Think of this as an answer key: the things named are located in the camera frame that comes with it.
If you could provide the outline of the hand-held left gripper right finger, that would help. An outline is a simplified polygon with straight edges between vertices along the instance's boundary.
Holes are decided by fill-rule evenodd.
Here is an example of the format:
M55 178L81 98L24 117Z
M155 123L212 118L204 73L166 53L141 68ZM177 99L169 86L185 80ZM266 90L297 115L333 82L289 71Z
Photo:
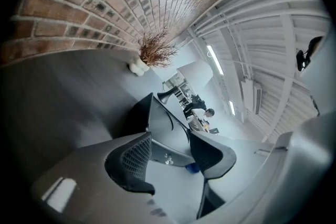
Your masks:
M235 165L236 153L230 147L217 143L197 132L189 134L191 155L204 176L204 186L197 219L208 215L225 201L209 185L210 180L219 179Z

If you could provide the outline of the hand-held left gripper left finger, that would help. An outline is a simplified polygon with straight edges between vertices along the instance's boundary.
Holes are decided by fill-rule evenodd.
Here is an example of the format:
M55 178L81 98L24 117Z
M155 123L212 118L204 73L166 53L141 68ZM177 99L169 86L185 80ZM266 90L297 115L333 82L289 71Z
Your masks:
M154 186L145 181L151 155L152 135L150 132L141 133L111 151L104 167L109 177L124 190L154 195Z

